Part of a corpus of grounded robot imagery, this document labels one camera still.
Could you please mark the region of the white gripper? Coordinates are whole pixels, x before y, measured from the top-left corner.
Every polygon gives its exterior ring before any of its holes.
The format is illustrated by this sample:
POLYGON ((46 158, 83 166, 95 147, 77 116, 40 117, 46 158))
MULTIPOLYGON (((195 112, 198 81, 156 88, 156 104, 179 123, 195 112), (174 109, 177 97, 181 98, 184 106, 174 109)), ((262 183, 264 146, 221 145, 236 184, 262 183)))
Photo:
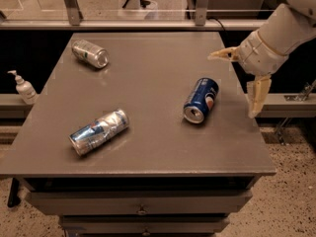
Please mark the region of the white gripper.
POLYGON ((253 119, 261 112, 271 88, 270 74, 276 73, 288 56, 275 52, 262 40, 259 31, 253 31, 239 46, 214 51, 207 59, 238 61, 246 73, 256 76, 254 81, 247 83, 248 117, 253 119))

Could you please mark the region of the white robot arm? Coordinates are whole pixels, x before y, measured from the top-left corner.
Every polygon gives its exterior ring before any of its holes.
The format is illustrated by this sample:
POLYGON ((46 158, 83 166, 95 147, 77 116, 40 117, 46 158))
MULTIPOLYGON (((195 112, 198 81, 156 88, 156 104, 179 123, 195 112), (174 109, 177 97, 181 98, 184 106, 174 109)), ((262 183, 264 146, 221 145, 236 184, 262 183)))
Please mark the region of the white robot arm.
POLYGON ((296 48, 316 38, 316 0, 285 1, 238 46, 223 48, 208 56, 208 59, 238 62, 246 73, 255 76, 247 83, 250 119, 263 108, 272 84, 271 75, 296 48))

